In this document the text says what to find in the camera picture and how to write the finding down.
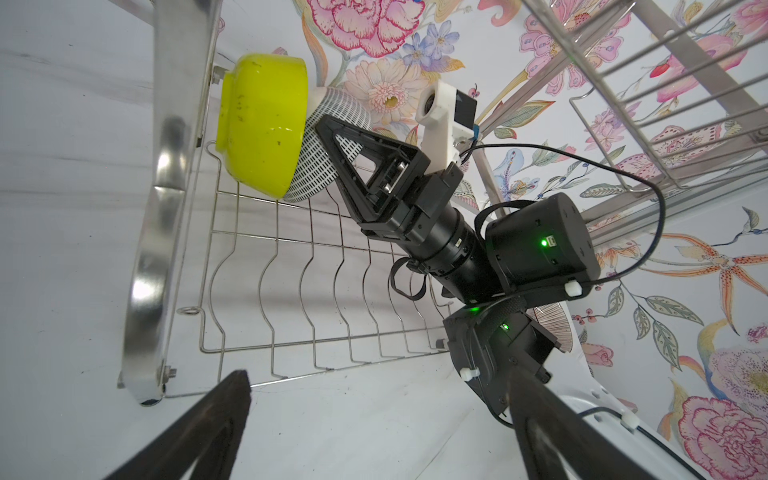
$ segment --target metal wire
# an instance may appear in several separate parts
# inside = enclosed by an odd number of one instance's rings
[[[392,258],[392,261],[394,262],[394,259],[396,256],[400,257],[403,255],[402,253],[395,253],[394,249],[390,245],[389,249],[381,249],[377,250],[375,248],[371,248],[370,242],[366,239],[368,242],[367,248],[360,248],[355,247],[352,245],[349,245],[348,242],[345,239],[345,232],[343,231],[343,224],[342,224],[342,218],[350,218],[348,215],[345,215],[342,213],[340,205],[338,201],[333,197],[333,195],[328,192],[330,200],[333,202],[334,206],[336,207],[336,212],[329,212],[329,211],[323,211],[318,210],[310,200],[306,206],[303,205],[294,205],[294,204],[285,204],[280,201],[275,200],[267,200],[259,197],[253,197],[247,194],[242,194],[240,192],[240,184],[237,183],[236,191],[225,191],[221,189],[221,176],[222,176],[222,160],[214,154],[210,147],[213,145],[213,142],[207,142],[204,146],[204,151],[210,155],[211,158],[213,158],[216,161],[217,169],[216,169],[216,179],[215,179],[215,186],[214,186],[214,196],[213,196],[213,208],[210,213],[210,218],[207,218],[205,221],[207,222],[207,238],[206,238],[206,244],[205,244],[205,261],[202,264],[202,279],[200,280],[200,289],[197,293],[197,304],[193,306],[181,306],[176,309],[176,313],[180,315],[188,315],[188,316],[194,316],[199,315],[200,316],[200,332],[199,332],[199,338],[198,338],[198,349],[200,352],[208,355],[215,355],[217,356],[217,376],[216,376],[216,382],[219,382],[221,379],[221,376],[225,373],[223,371],[223,362],[224,358],[229,353],[234,352],[244,352],[244,351],[255,351],[260,349],[269,349],[270,350],[270,375],[273,377],[273,379],[266,379],[262,382],[254,383],[253,386],[264,386],[264,385],[270,385],[278,382],[285,382],[290,381],[294,379],[302,379],[307,378],[309,376],[314,376],[317,374],[323,374],[325,372],[330,371],[341,371],[341,370],[347,370],[350,368],[356,368],[359,366],[365,366],[365,365],[372,365],[372,364],[378,364],[378,363],[384,363],[384,362],[390,362],[394,360],[399,359],[407,359],[407,358],[415,358],[417,356],[428,356],[428,355],[434,355],[437,353],[443,353],[443,350],[436,350],[434,352],[420,352],[415,351],[411,349],[409,345],[409,339],[408,336],[413,333],[420,333],[424,332],[427,335],[427,342],[431,343],[431,333],[430,330],[436,330],[436,329],[442,329],[442,326],[428,326],[425,314],[423,311],[419,311],[417,307],[417,314],[421,317],[423,322],[423,327],[419,328],[408,328],[405,327],[405,321],[403,316],[397,311],[395,308],[395,304],[392,299],[391,292],[389,291],[389,285],[387,290],[387,297],[389,298],[389,304],[392,307],[392,312],[395,314],[397,319],[400,322],[400,329],[391,329],[389,328],[382,328],[383,325],[380,323],[379,319],[376,318],[374,315],[373,309],[371,307],[371,297],[370,297],[370,291],[366,292],[366,281],[370,281],[371,273],[374,271],[371,269],[372,266],[372,254],[373,253],[382,253],[390,256]],[[198,172],[196,174],[199,174],[200,170],[200,164],[198,163],[197,169]],[[219,228],[215,228],[216,226],[216,219],[217,219],[217,213],[218,210],[221,210],[221,202],[219,201],[220,197],[230,197],[234,199],[234,222],[233,222],[233,229],[232,230],[225,230]],[[272,204],[274,205],[274,215],[275,215],[275,233],[274,235],[271,234],[261,234],[261,233],[244,233],[241,230],[243,229],[243,218],[240,215],[240,208],[243,205],[243,202],[253,202],[255,204]],[[293,239],[293,238],[286,238],[280,236],[280,212],[285,211],[283,208],[293,208],[293,209],[300,209],[302,211],[306,211],[309,216],[309,240],[300,240],[300,239]],[[316,224],[316,214],[322,214],[323,216],[333,216],[336,217],[339,221],[338,228],[339,228],[339,242],[333,243],[322,243],[316,241],[316,231],[317,228]],[[224,236],[224,237],[232,237],[231,241],[231,247],[227,249],[227,252],[224,254],[223,258],[218,261],[216,266],[211,271],[210,275],[208,274],[209,271],[209,265],[210,265],[210,254],[212,250],[212,243],[215,236]],[[274,250],[273,254],[268,259],[266,265],[259,273],[259,282],[257,286],[257,301],[259,302],[259,310],[261,313],[261,316],[265,322],[265,324],[270,329],[270,340],[266,343],[255,343],[252,345],[244,345],[244,346],[227,346],[227,328],[225,328],[224,324],[221,321],[220,315],[217,315],[217,311],[215,310],[215,306],[217,305],[217,300],[214,299],[214,283],[216,283],[217,279],[219,278],[219,273],[222,268],[222,266],[227,262],[231,261],[234,253],[237,251],[237,248],[239,246],[238,239],[252,239],[252,240],[268,240],[274,242]],[[297,305],[297,309],[300,308],[301,312],[303,314],[303,317],[305,321],[307,321],[307,324],[309,325],[309,329],[307,330],[306,337],[304,339],[298,339],[293,341],[284,341],[279,342],[276,340],[276,324],[275,322],[270,318],[270,314],[267,313],[265,310],[265,307],[263,305],[263,301],[266,297],[266,292],[263,291],[263,288],[269,284],[269,282],[266,279],[267,277],[267,271],[270,272],[273,271],[273,269],[276,269],[278,265],[280,267],[283,267],[283,261],[281,260],[284,255],[280,255],[280,244],[281,243],[291,243],[291,244],[299,244],[299,245],[307,245],[308,247],[308,254],[309,259],[302,265],[301,270],[299,272],[299,269],[296,269],[296,273],[298,273],[298,286],[296,287],[296,291],[299,294],[299,302]],[[336,268],[336,272],[334,273],[334,280],[333,280],[333,293],[331,296],[333,296],[333,305],[336,307],[336,312],[338,313],[338,317],[342,320],[346,327],[346,335],[345,336],[328,336],[328,335],[319,335],[319,330],[317,329],[317,321],[313,319],[310,315],[311,313],[308,311],[308,305],[306,303],[306,272],[310,268],[310,265],[313,264],[316,258],[316,252],[315,252],[315,245],[320,245],[324,247],[332,247],[337,248],[341,251],[342,254],[342,260],[339,263],[338,267]],[[381,243],[381,247],[386,248],[386,245]],[[363,262],[356,262],[353,261],[351,258],[347,258],[346,251],[366,251],[369,255],[369,262],[368,264],[364,264]],[[362,294],[362,301],[365,303],[366,310],[369,314],[369,317],[374,323],[375,332],[374,333],[360,333],[353,335],[352,334],[352,328],[351,328],[351,322],[352,318],[346,316],[343,313],[343,308],[340,307],[339,299],[336,295],[337,288],[339,288],[338,281],[339,278],[346,277],[345,274],[341,273],[342,268],[346,271],[349,271],[350,268],[356,269],[360,268],[361,270],[364,269],[363,275],[362,275],[362,282],[361,282],[361,294]],[[207,294],[207,305],[204,307],[204,297]],[[438,314],[440,315],[440,318],[444,318],[442,312],[440,312],[440,309],[436,301],[436,297],[432,296],[432,302],[435,305],[435,308],[438,311]],[[442,307],[448,306],[450,309],[450,304],[452,302],[448,302],[445,305],[441,305]],[[219,334],[221,335],[221,341],[215,348],[207,348],[205,346],[205,340],[206,340],[206,322],[208,319],[213,320],[214,325],[216,326]],[[404,355],[385,355],[383,353],[382,348],[382,337],[383,336],[392,336],[392,335],[402,335],[403,342],[400,344],[400,348],[405,347],[405,353]],[[354,358],[353,355],[353,348],[362,348],[362,343],[359,345],[353,347],[353,343],[363,340],[363,339],[372,339],[376,338],[376,341],[378,343],[378,350],[379,355],[381,359],[374,360],[374,361],[363,361]],[[351,366],[324,366],[323,363],[319,363],[319,353],[317,352],[317,345],[320,343],[338,343],[338,342],[346,342],[347,343],[347,349],[349,351],[349,361],[352,362],[354,365]],[[295,347],[295,346],[311,346],[313,354],[312,354],[312,365],[309,365],[309,362],[307,362],[307,369],[314,369],[315,372],[308,372],[308,373],[302,373],[299,375],[286,375],[282,373],[276,373],[276,368],[279,370],[280,365],[276,365],[276,361],[280,358],[276,358],[276,350],[282,349],[286,347]],[[179,372],[184,372],[184,365],[176,365],[177,370]],[[202,395],[206,390],[200,390],[200,391],[192,391],[192,392],[169,392],[168,394],[164,395],[166,398],[177,398],[177,397],[183,397],[183,396],[195,396],[195,395]]]
[[[759,165],[761,162],[765,163],[768,156],[757,156],[752,159],[744,158],[758,150],[763,150],[768,154],[768,113],[766,113],[768,104],[755,101],[746,92],[746,88],[749,86],[768,80],[768,73],[761,71],[758,74],[750,75],[752,78],[748,78],[745,81],[737,81],[726,73],[723,66],[721,66],[721,63],[728,58],[733,58],[735,55],[744,55],[744,52],[764,43],[768,40],[768,35],[756,33],[748,39],[732,45],[733,47],[729,50],[721,51],[718,55],[713,56],[710,56],[711,54],[705,52],[697,44],[698,36],[689,36],[689,34],[693,35],[695,33],[694,30],[697,27],[706,24],[718,15],[733,12],[735,8],[749,0],[719,2],[719,5],[712,5],[711,8],[707,8],[703,13],[694,17],[692,21],[685,25],[677,24],[654,0],[636,0],[632,8],[633,15],[650,30],[650,33],[657,40],[654,39],[649,45],[640,48],[636,53],[610,67],[606,65],[606,68],[600,71],[586,59],[586,54],[579,54],[580,48],[577,47],[578,36],[576,34],[589,28],[589,25],[596,25],[595,22],[598,21],[599,17],[607,15],[604,10],[600,11],[601,15],[592,15],[592,18],[579,25],[577,29],[568,32],[565,31],[562,25],[563,22],[559,21],[552,14],[550,8],[547,8],[550,2],[543,3],[541,0],[523,1],[537,17],[540,24],[548,30],[554,42],[560,45],[562,51],[570,56],[574,65],[581,70],[591,83],[592,89],[587,94],[573,97],[570,99],[570,103],[581,123],[584,124],[584,127],[595,141],[595,145],[602,153],[605,159],[604,162],[607,161],[611,165],[614,163],[609,158],[607,149],[601,144],[594,129],[581,113],[577,104],[578,100],[586,98],[593,91],[597,91],[600,94],[607,103],[609,111],[613,111],[616,122],[620,122],[626,128],[627,133],[637,142],[637,145],[645,153],[647,159],[658,169],[660,174],[654,178],[654,183],[663,187],[665,191],[672,189],[683,191],[704,185],[726,183],[768,171],[768,169],[762,168]],[[635,94],[627,95],[626,91],[620,95],[614,93],[614,90],[608,86],[605,78],[619,71],[626,73],[628,66],[636,64],[635,62],[646,58],[646,55],[659,48],[666,48],[669,51],[669,56],[675,57],[683,70],[680,73],[674,74],[674,76],[669,76],[663,80],[660,79],[653,86]],[[658,63],[657,58],[654,58],[654,63]],[[642,121],[633,120],[633,115],[627,110],[628,105],[662,88],[674,86],[677,82],[687,78],[695,80],[695,84],[707,91],[707,96],[684,104],[675,110],[668,108],[666,113],[657,114],[654,118]],[[698,122],[695,127],[665,133],[665,136],[660,136],[653,140],[649,140],[641,130],[641,128],[660,121],[668,121],[673,116],[690,112],[694,108],[704,105],[713,105],[714,114],[710,111],[702,111],[700,118],[696,119]],[[684,140],[684,138],[694,132],[706,130],[727,121],[736,123],[738,130],[730,131],[731,134],[720,138],[691,136],[691,142]],[[670,149],[669,151],[662,151],[662,148],[660,148],[660,146],[670,144],[673,144],[673,148],[679,148],[679,150],[674,151]],[[723,171],[726,171],[726,173],[714,177],[712,175]],[[626,209],[635,205],[637,199],[647,196],[648,189],[627,185],[621,177],[618,180],[629,195],[621,194],[608,198],[603,201],[603,204],[585,211],[583,213],[585,217],[596,219],[593,223],[621,214]]]

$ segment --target dish rack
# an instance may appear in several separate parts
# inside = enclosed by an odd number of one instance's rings
[[[743,58],[749,51],[754,51],[754,58],[758,59],[768,55],[766,45],[762,45],[768,39],[764,30],[762,33],[761,30],[754,33],[745,30],[745,35],[731,34],[729,32],[733,31],[733,26],[729,29],[727,22],[723,24],[725,15],[745,8],[749,0],[715,0],[706,8],[698,2],[698,5],[688,5],[685,10],[686,3],[682,1],[617,0],[592,14],[589,21],[573,31],[567,31],[551,10],[562,0],[523,2],[559,44],[561,53],[573,61],[592,85],[587,94],[571,98],[570,103],[598,146],[604,163],[616,166],[582,113],[584,107],[592,107],[594,110],[596,104],[601,108],[595,113],[600,113],[603,108],[612,111],[626,132],[637,142],[640,151],[655,166],[655,170],[649,169],[653,173],[646,177],[658,184],[667,195],[668,214],[678,213],[766,178],[768,96],[763,93],[765,84],[761,85],[760,82],[768,79],[768,68],[764,62],[762,66],[758,62],[756,68],[750,66],[746,75],[743,71],[738,76],[727,72],[734,63],[729,65],[730,59]],[[665,13],[660,5],[673,7],[672,16],[675,19]],[[589,62],[588,54],[596,44],[582,40],[591,31],[610,31],[626,15],[632,15],[647,28],[648,45],[635,46],[635,53],[619,58],[615,64],[595,68]],[[699,45],[698,42],[706,35],[698,29],[712,24],[714,26],[707,31],[721,27],[718,31],[723,35],[719,38],[730,42],[726,43],[727,48],[705,51]],[[674,59],[679,62],[677,70],[670,67]],[[656,84],[640,88],[638,81],[633,91],[628,88],[617,92],[614,78],[633,68],[645,67],[650,70],[655,65],[657,68],[651,75],[657,71],[663,75]],[[670,70],[666,75],[665,68]],[[679,88],[681,82],[691,85],[685,91],[697,88],[698,85],[702,87],[701,91],[692,91],[686,97],[697,95],[692,97],[693,101],[683,103],[675,97],[672,100],[674,105],[670,104],[666,110],[660,106],[659,113],[654,116],[649,115],[641,121],[633,118],[630,112],[633,104],[665,88]],[[594,99],[595,92],[602,101]],[[654,135],[660,126],[672,123],[686,127],[668,127],[669,130]],[[721,127],[725,133],[704,137],[704,133]],[[593,241],[596,244],[656,222],[655,196],[650,188],[630,185],[621,175],[616,177],[623,192],[582,212],[588,226],[594,230]]]
[[[757,153],[768,151],[766,105],[746,91],[768,75],[736,81],[718,65],[724,57],[711,58],[690,36],[744,0],[716,0],[684,26],[653,0],[603,1],[571,31],[552,14],[560,1],[523,0],[560,51],[479,125],[482,136],[573,62],[593,89],[571,104],[604,162],[614,164],[581,112],[580,101],[592,103],[594,91],[658,169],[654,181],[670,195],[672,214],[768,176],[766,156]],[[443,353],[435,342],[445,336],[442,319],[461,305],[438,295],[440,285],[431,279],[430,295],[417,302],[392,295],[389,268],[404,253],[391,244],[372,245],[333,185],[307,202],[285,204],[222,174],[206,129],[216,116],[209,114],[217,104],[210,99],[222,75],[214,67],[220,3],[154,2],[154,179],[131,280],[118,386],[150,406],[165,397],[205,393],[223,372],[244,366],[252,386],[259,386]],[[639,19],[658,40],[596,70],[587,55],[625,15]],[[727,54],[758,48],[764,40],[748,38]],[[639,95],[664,85],[622,97],[610,83],[611,75],[660,49],[708,92],[665,118],[711,103],[723,112],[678,137],[733,119],[740,126],[705,154],[675,166],[654,150],[658,142],[644,132],[649,123],[634,121],[627,110]],[[475,151],[473,159],[491,202],[502,201],[484,151]],[[622,193],[583,212],[596,245],[655,221],[652,193],[618,181]],[[410,281],[417,290],[413,282],[420,279],[412,277],[402,269],[397,282]],[[174,358],[184,364],[173,368]]]

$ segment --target green leaf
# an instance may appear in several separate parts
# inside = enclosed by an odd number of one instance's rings
[[[502,124],[502,127],[520,128],[523,125],[531,123],[536,117],[538,117],[542,111],[549,108],[553,101],[546,100],[534,100],[529,101],[522,107],[518,108],[512,117]]]
[[[608,311],[605,313],[605,316],[616,315],[621,311],[622,306],[624,306],[624,291],[621,289],[621,285],[619,285],[608,294]]]
[[[742,207],[742,208],[746,212],[746,215],[750,218],[744,224],[744,230],[742,230],[741,232],[741,233],[746,233],[752,229],[757,228],[757,224],[760,223],[760,216],[754,210],[750,210],[747,207]]]
[[[663,313],[664,315],[676,316],[677,318],[690,320],[691,322],[696,322],[700,325],[704,324],[696,313],[693,313],[687,306],[676,300],[672,300],[671,298],[666,298],[661,295],[651,295],[646,298],[645,301],[650,308],[659,313]]]
[[[650,332],[650,320],[645,310],[640,307],[634,310],[634,326],[637,328],[637,339],[645,337]]]
[[[565,172],[565,176],[567,177],[568,175],[570,175],[570,174],[571,174],[571,172],[573,172],[573,170],[576,170],[576,167],[578,167],[580,163],[581,163],[581,161],[578,161],[578,162],[574,162],[574,163],[572,163],[572,164],[571,164],[571,165],[568,167],[568,171],[567,171],[567,172]]]
[[[623,192],[625,190],[621,185],[595,184],[581,192],[578,196],[581,198],[602,198],[622,194]]]
[[[544,143],[543,143],[542,145],[544,145],[545,147],[549,147],[549,144],[547,143],[547,141],[546,141],[546,140],[544,141]],[[536,162],[540,161],[540,159],[541,159],[541,158],[542,158],[542,157],[543,157],[543,156],[544,156],[546,153],[547,153],[547,151],[546,151],[546,150],[544,150],[544,149],[541,149],[541,148],[537,148],[536,150],[534,150],[534,152],[533,152],[533,158],[532,158],[532,159],[533,159],[533,163],[534,163],[534,165],[536,165]]]
[[[566,183],[565,185],[563,185],[563,188],[572,188],[572,187],[575,187],[576,185],[583,184],[584,182],[588,182],[588,181],[589,181],[589,178],[587,177],[575,178],[569,181],[568,183]]]
[[[667,360],[670,365],[680,370],[680,357],[677,355],[677,339],[663,323],[654,320],[654,342],[661,356]]]
[[[621,155],[621,153],[624,152],[625,148],[626,148],[626,146],[622,145],[619,148],[617,148],[616,150],[608,152],[608,159],[610,161],[616,160],[617,158],[619,158],[619,155]]]
[[[563,145],[562,147],[559,148],[559,150],[565,150],[566,148],[568,148],[568,144]],[[554,163],[560,158],[560,156],[561,155],[557,152],[539,148],[533,154],[533,165],[535,165],[536,167],[543,167],[545,165]]]
[[[498,127],[493,130],[496,138],[517,138],[518,135],[510,127]]]

